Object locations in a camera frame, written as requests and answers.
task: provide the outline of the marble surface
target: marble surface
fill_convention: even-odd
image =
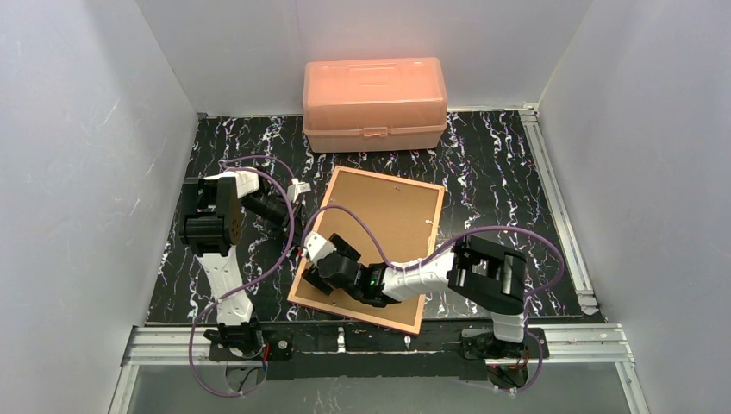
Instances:
[[[312,184],[304,199],[309,216],[317,209],[336,165],[397,175],[446,188],[439,242],[461,230],[485,225],[513,225],[532,229],[558,243],[551,212],[543,194],[534,159],[515,111],[454,112],[434,150],[395,153],[313,154],[302,134],[298,116],[210,118],[198,125],[186,176],[219,173],[220,161],[250,154],[280,158],[298,178]],[[262,164],[269,173],[287,180],[281,166]],[[252,213],[245,215],[245,231],[238,245],[244,280],[261,275],[278,258],[284,239],[274,235]],[[147,321],[190,323],[210,302],[210,289],[202,268],[178,239],[176,212],[160,263]],[[527,287],[546,283],[557,262],[538,242],[514,234],[483,235],[518,248],[528,257]],[[269,279],[248,291],[261,320],[295,321],[338,319],[287,302],[294,272],[294,252]],[[580,316],[576,293],[568,274],[550,291],[528,299],[531,315]],[[427,297],[425,318],[484,317],[485,310],[454,292]],[[215,313],[207,316],[216,320]]]

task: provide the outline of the gray wall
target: gray wall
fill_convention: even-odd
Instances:
[[[653,412],[728,412],[731,3],[596,1],[540,105]]]
[[[3,412],[107,411],[195,128],[134,0],[3,2]]]
[[[314,60],[436,56],[451,107],[538,102],[591,0],[137,0],[193,107],[302,113]]]

